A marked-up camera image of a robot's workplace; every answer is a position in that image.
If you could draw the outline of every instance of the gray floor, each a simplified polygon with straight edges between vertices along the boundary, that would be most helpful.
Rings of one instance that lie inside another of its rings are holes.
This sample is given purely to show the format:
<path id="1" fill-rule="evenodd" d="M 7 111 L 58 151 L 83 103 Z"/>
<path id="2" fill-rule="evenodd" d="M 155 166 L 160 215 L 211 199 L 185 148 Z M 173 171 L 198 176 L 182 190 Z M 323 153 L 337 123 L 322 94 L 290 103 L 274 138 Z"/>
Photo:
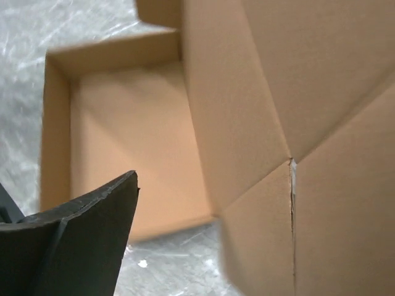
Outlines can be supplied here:
<path id="1" fill-rule="evenodd" d="M 141 33 L 132 0 L 0 0 L 0 182 L 24 214 L 38 209 L 44 55 L 48 47 Z M 218 267 L 218 225 L 129 246 L 117 296 L 238 294 Z"/>

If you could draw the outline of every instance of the concrete floor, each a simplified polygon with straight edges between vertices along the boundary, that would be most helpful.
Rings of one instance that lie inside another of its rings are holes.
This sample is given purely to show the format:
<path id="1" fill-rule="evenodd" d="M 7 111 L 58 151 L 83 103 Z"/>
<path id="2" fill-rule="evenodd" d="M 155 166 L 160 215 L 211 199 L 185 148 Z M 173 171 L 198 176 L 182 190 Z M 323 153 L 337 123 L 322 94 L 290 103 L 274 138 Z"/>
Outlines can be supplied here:
<path id="1" fill-rule="evenodd" d="M 0 183 L 38 209 L 44 55 L 49 47 L 158 30 L 132 0 L 0 1 Z M 240 295 L 218 266 L 218 225 L 128 246 L 115 295 Z"/>

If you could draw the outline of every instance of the cardboard panel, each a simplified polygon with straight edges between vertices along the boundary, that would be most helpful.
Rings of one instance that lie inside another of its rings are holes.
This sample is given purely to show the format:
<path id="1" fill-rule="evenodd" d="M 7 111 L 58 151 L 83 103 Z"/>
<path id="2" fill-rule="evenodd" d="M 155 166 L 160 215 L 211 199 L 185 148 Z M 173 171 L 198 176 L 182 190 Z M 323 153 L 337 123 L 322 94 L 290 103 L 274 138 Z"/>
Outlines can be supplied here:
<path id="1" fill-rule="evenodd" d="M 40 209 L 70 200 L 69 82 L 47 57 L 41 140 Z"/>
<path id="2" fill-rule="evenodd" d="M 180 35 L 174 30 L 111 39 L 51 51 L 59 68 L 71 78 L 180 59 Z"/>
<path id="3" fill-rule="evenodd" d="M 131 238 L 211 221 L 181 63 L 82 78 L 72 97 L 72 196 L 124 171 L 141 187 Z"/>
<path id="4" fill-rule="evenodd" d="M 297 295 L 394 295 L 394 114 L 395 84 L 297 166 Z"/>
<path id="5" fill-rule="evenodd" d="M 217 211 L 289 158 L 241 4 L 185 1 L 189 105 Z"/>
<path id="6" fill-rule="evenodd" d="M 241 1 L 299 162 L 392 71 L 393 0 Z"/>
<path id="7" fill-rule="evenodd" d="M 154 25 L 181 28 L 183 0 L 136 0 L 139 18 Z"/>
<path id="8" fill-rule="evenodd" d="M 290 174 L 283 163 L 223 213 L 227 271 L 248 296 L 294 295 Z"/>

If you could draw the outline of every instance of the black plastic object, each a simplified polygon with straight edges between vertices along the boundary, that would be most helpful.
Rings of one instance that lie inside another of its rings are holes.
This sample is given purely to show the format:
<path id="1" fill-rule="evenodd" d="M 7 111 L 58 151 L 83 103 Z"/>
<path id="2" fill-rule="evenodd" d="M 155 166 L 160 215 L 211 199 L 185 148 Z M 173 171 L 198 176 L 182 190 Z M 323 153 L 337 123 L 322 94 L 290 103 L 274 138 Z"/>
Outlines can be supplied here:
<path id="1" fill-rule="evenodd" d="M 138 199 L 134 171 L 27 217 L 0 189 L 1 296 L 113 296 Z"/>

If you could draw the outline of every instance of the cardboard box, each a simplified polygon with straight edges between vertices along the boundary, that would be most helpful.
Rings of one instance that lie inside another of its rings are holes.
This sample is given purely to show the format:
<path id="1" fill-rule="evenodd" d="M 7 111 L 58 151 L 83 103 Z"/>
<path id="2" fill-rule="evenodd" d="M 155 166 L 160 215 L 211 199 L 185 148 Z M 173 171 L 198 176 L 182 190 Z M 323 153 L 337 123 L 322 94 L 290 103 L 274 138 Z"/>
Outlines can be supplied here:
<path id="1" fill-rule="evenodd" d="M 137 5 L 173 29 L 47 54 L 43 209 L 135 169 L 131 239 L 220 217 L 246 295 L 394 295 L 392 1 Z"/>

